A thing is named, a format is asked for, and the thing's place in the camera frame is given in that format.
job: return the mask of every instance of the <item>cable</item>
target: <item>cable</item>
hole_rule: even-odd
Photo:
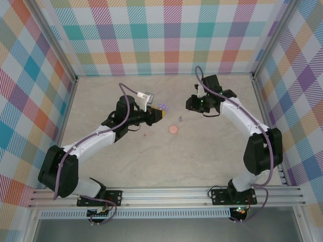
[[[139,124],[139,128],[138,129],[136,129],[136,130],[128,129],[128,131],[136,132],[136,131],[140,130],[140,128],[141,128],[141,125]]]
[[[109,200],[104,200],[104,199],[99,199],[99,198],[91,198],[91,197],[88,197],[88,196],[82,196],[82,198],[86,198],[86,199],[90,199],[90,200],[94,200],[94,201],[98,201],[98,202],[105,202],[105,203],[109,203],[109,204],[111,204],[112,206],[114,206],[115,207],[115,211],[113,212],[113,214],[112,214],[112,216],[110,217],[110,218],[107,218],[107,219],[105,219],[103,222],[101,222],[101,223],[96,223],[97,225],[102,225],[102,224],[105,224],[105,223],[108,223],[116,214],[117,214],[117,206],[116,206],[116,204],[114,203],[114,202],[111,202],[111,201],[109,201]],[[91,223],[92,224],[95,224],[94,222],[93,222],[93,220],[92,220],[92,217],[94,217],[95,216],[95,214],[92,214],[91,216],[90,216],[90,221],[91,221]]]
[[[209,197],[209,198],[211,198],[211,199],[212,199],[212,197],[210,196],[210,191],[212,190],[212,188],[215,188],[215,187],[221,188],[221,190],[223,190],[223,188],[222,188],[222,187],[220,187],[220,186],[213,186],[213,187],[211,187],[211,188],[208,190],[208,192],[207,192],[208,197]]]
[[[202,73],[202,78],[203,78],[203,70],[200,66],[196,66],[195,67],[195,76],[197,78],[197,80],[199,81],[199,83],[202,85],[202,87],[207,90],[208,92],[214,94],[215,96],[218,96],[220,98],[223,98],[224,100],[232,103],[233,105],[235,105],[236,107],[238,107],[256,126],[257,128],[259,128],[259,130],[262,132],[264,138],[266,139],[267,145],[268,145],[268,149],[269,149],[269,156],[270,156],[270,171],[269,171],[269,176],[268,179],[263,183],[263,184],[252,184],[252,186],[255,187],[255,189],[264,189],[266,191],[266,198],[264,203],[262,204],[260,210],[253,214],[251,217],[247,218],[244,220],[244,222],[249,221],[250,219],[254,218],[266,205],[267,201],[268,201],[268,190],[266,188],[264,188],[264,186],[268,185],[268,183],[270,182],[270,180],[272,179],[273,176],[273,170],[274,170],[274,154],[273,154],[273,148],[272,148],[272,144],[269,140],[268,135],[266,134],[265,130],[263,130],[263,128],[259,125],[259,123],[252,117],[252,115],[249,114],[249,112],[247,110],[245,110],[243,107],[241,107],[240,105],[238,105],[235,101],[231,100],[230,98],[221,95],[219,93],[216,93],[214,91],[212,91],[211,89],[209,89],[207,86],[204,85],[204,83],[202,82],[202,80],[200,79],[200,77],[198,76],[197,73],[197,69],[200,70],[200,72]]]
[[[134,90],[130,89],[129,87],[127,87],[126,85],[124,85],[123,83],[119,83],[119,87],[123,93],[123,95],[125,96],[126,98],[126,103],[127,103],[127,114],[126,114],[126,117],[125,119],[120,123],[118,124],[117,126],[114,126],[113,128],[111,129],[108,129],[106,131],[100,131],[98,133],[93,133],[85,138],[83,138],[82,140],[80,140],[79,142],[77,142],[73,147],[71,147],[66,153],[65,155],[62,157],[62,160],[61,162],[59,163],[59,168],[57,170],[57,176],[56,176],[56,183],[55,183],[55,192],[54,192],[54,197],[53,197],[53,200],[56,200],[56,198],[58,197],[58,191],[59,191],[59,185],[60,185],[60,177],[61,177],[61,172],[62,172],[62,168],[63,168],[63,164],[64,164],[64,161],[66,160],[67,156],[74,150],[75,147],[78,147],[80,144],[82,144],[84,141],[96,136],[96,135],[101,135],[101,134],[105,134],[105,133],[108,133],[110,131],[113,131],[113,130],[116,130],[117,128],[121,127],[128,119],[129,117],[129,114],[130,114],[130,103],[129,103],[129,99],[127,97],[127,94],[125,92],[125,90],[123,89],[123,87],[127,88],[129,91],[131,91],[132,93],[136,94],[138,92],[135,92]]]
[[[216,114],[216,115],[205,115],[204,113],[202,113],[204,117],[218,117],[220,116],[220,114]]]

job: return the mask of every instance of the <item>beige floor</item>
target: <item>beige floor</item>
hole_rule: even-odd
[[[152,127],[142,125],[139,131],[129,132],[90,157],[80,168],[81,177],[93,177],[107,187],[191,187],[225,186],[239,173],[247,141],[225,116],[205,118],[185,109],[186,100],[195,94],[196,78],[191,75],[82,77],[63,145],[94,131],[115,110],[122,95],[119,82],[136,91],[154,93],[153,104],[166,104],[168,113]],[[223,89],[232,89],[261,120],[249,76],[223,75],[219,82]],[[170,134],[170,125],[177,125],[179,133]],[[150,131],[155,134],[143,139]],[[275,171],[270,185],[280,184]]]

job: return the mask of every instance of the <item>pink disc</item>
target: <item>pink disc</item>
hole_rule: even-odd
[[[171,134],[176,134],[178,132],[178,127],[176,125],[171,125],[169,128],[168,128],[168,131],[171,133]]]

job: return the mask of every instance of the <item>robotic arm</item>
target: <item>robotic arm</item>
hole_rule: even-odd
[[[40,169],[38,180],[54,191],[61,160],[68,150],[73,148],[62,166],[58,195],[62,198],[74,194],[90,198],[106,199],[106,187],[102,183],[92,178],[84,179],[78,177],[79,166],[101,148],[111,145],[122,138],[128,132],[129,126],[138,126],[141,123],[146,123],[151,126],[164,117],[164,110],[147,106],[147,103],[151,103],[152,101],[152,94],[138,93],[137,95],[142,99],[139,105],[132,96],[127,96],[130,104],[129,117],[117,129],[106,132],[121,124],[125,119],[127,114],[125,96],[120,97],[116,105],[116,110],[110,113],[108,118],[94,132],[83,138],[81,140],[83,142],[80,145],[76,146],[79,142],[75,142],[62,148],[56,145],[50,147]]]
[[[226,116],[248,140],[243,156],[245,167],[235,178],[229,181],[226,190],[227,199],[230,200],[230,203],[237,204],[245,200],[246,196],[253,194],[252,185],[260,177],[268,174],[270,169],[270,153],[266,139],[260,129],[262,128],[266,132],[272,145],[274,167],[283,161],[282,134],[277,128],[270,129],[250,113],[247,115],[243,112],[242,110],[245,110],[245,108],[241,105],[237,95],[231,90],[223,91],[216,75],[202,78],[201,81],[208,89],[227,97],[227,99],[215,96],[198,83],[195,85],[197,95],[192,95],[186,101],[186,109],[199,113],[209,113],[210,109],[215,108],[218,113]]]

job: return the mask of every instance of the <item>small purple object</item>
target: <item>small purple object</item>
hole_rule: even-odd
[[[158,107],[160,108],[160,109],[163,109],[163,110],[165,110],[166,112],[168,111],[168,108],[167,108],[167,105],[166,104],[160,104],[160,105],[158,105]]]

